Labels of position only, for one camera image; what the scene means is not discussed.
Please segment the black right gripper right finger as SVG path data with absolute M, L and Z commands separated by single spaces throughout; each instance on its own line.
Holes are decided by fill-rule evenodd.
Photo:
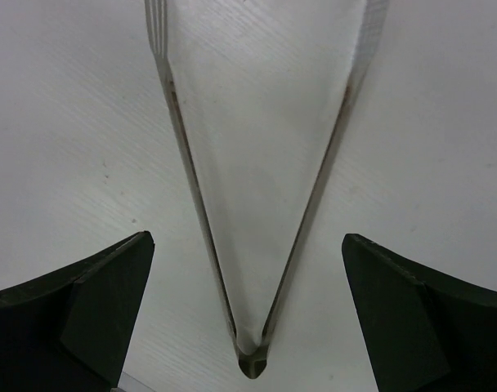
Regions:
M 346 234 L 343 262 L 380 391 L 497 391 L 497 292 Z

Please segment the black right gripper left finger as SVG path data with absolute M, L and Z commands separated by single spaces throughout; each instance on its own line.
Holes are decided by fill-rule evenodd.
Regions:
M 154 256 L 150 232 L 0 290 L 0 391 L 116 391 Z

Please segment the stainless steel serving tongs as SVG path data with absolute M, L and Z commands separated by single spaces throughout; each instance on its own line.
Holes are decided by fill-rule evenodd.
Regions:
M 358 38 L 352 53 L 351 70 L 347 76 L 342 102 L 338 107 L 338 116 L 335 119 L 323 158 L 320 162 L 320 167 L 316 173 L 316 179 L 311 187 L 311 192 L 309 193 L 309 198 L 302 214 L 302 219 L 298 225 L 283 273 L 268 310 L 265 323 L 263 324 L 260 343 L 249 352 L 245 352 L 238 341 L 238 328 L 226 290 L 225 279 L 220 264 L 221 259 L 218 255 L 217 240 L 213 234 L 211 220 L 205 206 L 203 190 L 196 171 L 195 158 L 190 147 L 172 68 L 168 59 L 168 4 L 165 1 L 146 1 L 144 5 L 150 50 L 154 57 L 159 81 L 168 106 L 172 129 L 174 130 L 181 161 L 185 168 L 186 179 L 195 205 L 208 259 L 214 272 L 227 330 L 231 337 L 240 371 L 248 379 L 255 380 L 266 369 L 272 338 L 281 310 L 293 282 L 305 242 L 311 232 L 312 223 L 319 209 L 320 201 L 334 165 L 338 147 L 340 146 L 341 137 L 347 128 L 363 80 L 377 51 L 389 3 L 387 1 L 368 1 L 365 4 Z

